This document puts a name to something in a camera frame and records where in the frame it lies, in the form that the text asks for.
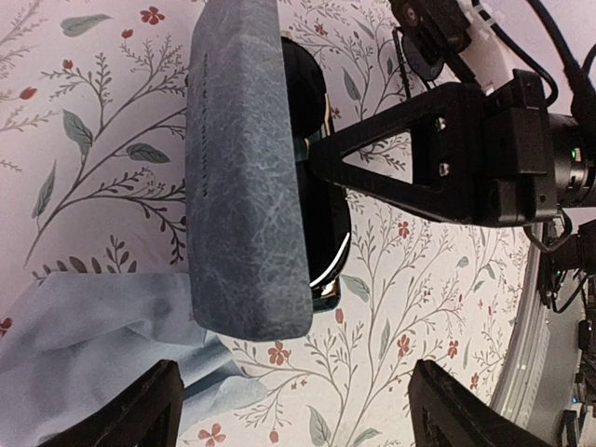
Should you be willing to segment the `blue-grey glasses case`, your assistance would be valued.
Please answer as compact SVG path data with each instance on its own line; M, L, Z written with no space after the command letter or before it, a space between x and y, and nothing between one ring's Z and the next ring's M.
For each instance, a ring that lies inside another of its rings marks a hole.
M193 312L263 342L306 335L309 287L278 5L210 1L192 34L185 143Z

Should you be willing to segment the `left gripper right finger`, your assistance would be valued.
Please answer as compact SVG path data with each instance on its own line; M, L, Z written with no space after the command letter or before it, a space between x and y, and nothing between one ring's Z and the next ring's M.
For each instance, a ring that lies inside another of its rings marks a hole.
M545 446L485 405L433 360L419 359L408 385L417 446Z

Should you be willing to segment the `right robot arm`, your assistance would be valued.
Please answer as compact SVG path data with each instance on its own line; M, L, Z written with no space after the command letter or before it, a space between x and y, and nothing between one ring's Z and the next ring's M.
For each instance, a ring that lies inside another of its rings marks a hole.
M406 183L346 162L358 149L408 132ZM432 222L513 227L595 203L595 139L548 112L536 74L515 70L492 94L447 83L313 143L321 180Z

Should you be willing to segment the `light blue cloth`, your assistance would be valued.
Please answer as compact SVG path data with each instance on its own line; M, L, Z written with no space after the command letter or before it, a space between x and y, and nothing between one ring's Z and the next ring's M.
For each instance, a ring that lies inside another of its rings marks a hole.
M186 274L51 274L1 318L2 444L49 440L160 360L180 369L181 429L265 397L196 322Z

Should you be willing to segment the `black aviator sunglasses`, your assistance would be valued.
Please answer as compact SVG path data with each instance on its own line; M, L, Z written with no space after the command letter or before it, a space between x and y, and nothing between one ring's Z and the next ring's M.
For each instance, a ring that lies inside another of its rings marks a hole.
M288 36L281 38L291 133L305 233L309 287L320 311L337 305L339 276L351 243L351 218L343 188L318 178L308 163L310 145L333 134L322 69Z

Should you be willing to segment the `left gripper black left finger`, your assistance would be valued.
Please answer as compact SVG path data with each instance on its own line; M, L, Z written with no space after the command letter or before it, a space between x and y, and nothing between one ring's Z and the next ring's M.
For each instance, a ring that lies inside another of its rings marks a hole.
M178 364L162 359L100 410L43 445L174 446L182 408Z

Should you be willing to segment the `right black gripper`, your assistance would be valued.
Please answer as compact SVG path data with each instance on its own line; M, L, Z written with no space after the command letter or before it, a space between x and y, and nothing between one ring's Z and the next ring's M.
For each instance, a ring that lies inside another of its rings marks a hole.
M442 84L312 143L308 163L322 180L450 224L477 222L481 163L479 225L558 213L545 92L529 71L514 70L486 99L472 85Z

